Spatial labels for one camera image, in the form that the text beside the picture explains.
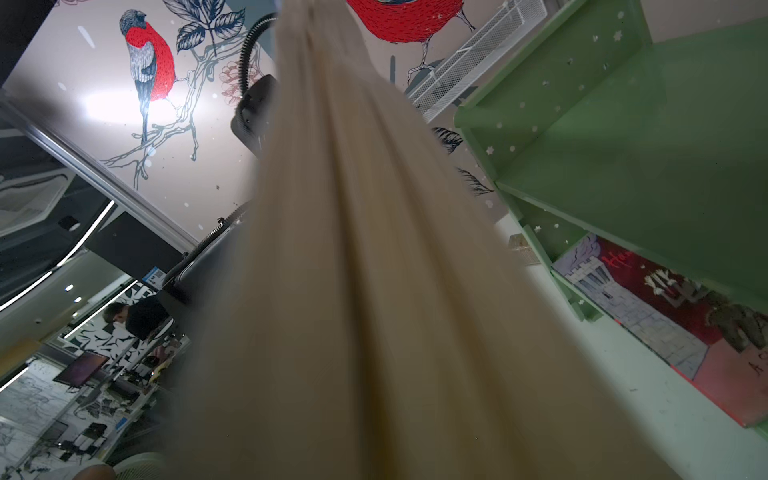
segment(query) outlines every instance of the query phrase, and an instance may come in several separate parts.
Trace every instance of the red bird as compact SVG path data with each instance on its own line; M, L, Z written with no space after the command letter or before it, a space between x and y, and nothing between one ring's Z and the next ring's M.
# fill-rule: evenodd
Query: red bird
M120 17L120 32L131 55L131 77L136 84L139 110L144 119L142 144L147 142L149 102L166 98L176 81L174 56L165 40L144 20L146 16L138 10L127 10Z
M429 39L445 27L448 20L459 17L470 30L475 27L464 15L464 0L346 0L362 23L377 38L392 43L421 42L422 63L408 70L408 83L419 70L434 70L426 64Z

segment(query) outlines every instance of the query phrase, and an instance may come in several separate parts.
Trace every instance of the leaf illustration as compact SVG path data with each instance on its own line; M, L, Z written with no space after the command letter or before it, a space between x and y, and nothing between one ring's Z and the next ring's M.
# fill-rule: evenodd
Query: leaf illustration
M191 0L163 0L163 3L168 7L168 10L179 15L184 20L189 20L190 22L200 21L199 8L195 7Z
M214 22L214 33L222 40L228 40L243 29L245 23L245 8L238 12L229 12L221 15Z
M435 135L437 135L438 140L440 140L440 143L445 148L445 151L448 152L448 155L452 154L464 141L461 135L454 131L450 131L448 128L434 127L432 131L435 132Z
M458 174L461 175L462 178L464 178L464 180L467 182L469 188L472 189L472 194L474 194L476 197L484 194L490 194L493 191L485 185L481 184L480 180L478 180L475 175L470 174L463 168L456 167L456 170L458 170Z
M203 0L203 11L209 20L218 17L224 8L224 0Z
M205 40L205 28L197 22L181 27L176 37L176 53L195 48Z

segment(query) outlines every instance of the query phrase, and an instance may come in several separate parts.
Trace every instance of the tree branch illustration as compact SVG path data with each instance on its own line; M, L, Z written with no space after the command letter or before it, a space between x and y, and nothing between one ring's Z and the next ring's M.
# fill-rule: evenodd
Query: tree branch illustration
M152 124L151 129L147 130L147 141L131 148L123 154L116 155L101 163L108 168L126 168L134 166L134 188L138 190L141 178L147 180L149 174L146 169L147 159L154 154L165 142L179 134L190 132L194 147L190 159L197 159L197 149L200 146L197 143L197 128L194 123L194 110L197 102L200 100L203 86L207 81L214 81L214 70L220 61L225 61L230 57L237 56L240 53L240 45L245 38L245 34L237 35L227 40L213 45L206 45L203 54L199 55L195 50L190 50L197 61L197 67L189 71L187 84L189 91L184 103L177 109L176 120L169 124ZM131 136L141 140L141 133L133 133Z

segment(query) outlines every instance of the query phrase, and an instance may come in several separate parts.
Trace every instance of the white metal mesh basket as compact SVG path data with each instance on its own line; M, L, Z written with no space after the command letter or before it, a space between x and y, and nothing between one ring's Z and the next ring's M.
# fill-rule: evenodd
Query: white metal mesh basket
M140 453L114 466L116 480L162 480L165 461L159 453Z
M546 17L544 0L505 1L488 23L408 94L408 99L429 123Z

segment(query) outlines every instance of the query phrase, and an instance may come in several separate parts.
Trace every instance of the beige fabric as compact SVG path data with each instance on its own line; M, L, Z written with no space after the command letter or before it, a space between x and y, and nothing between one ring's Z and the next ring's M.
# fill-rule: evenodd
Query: beige fabric
M285 1L280 93L178 478L677 478L371 66L342 0Z

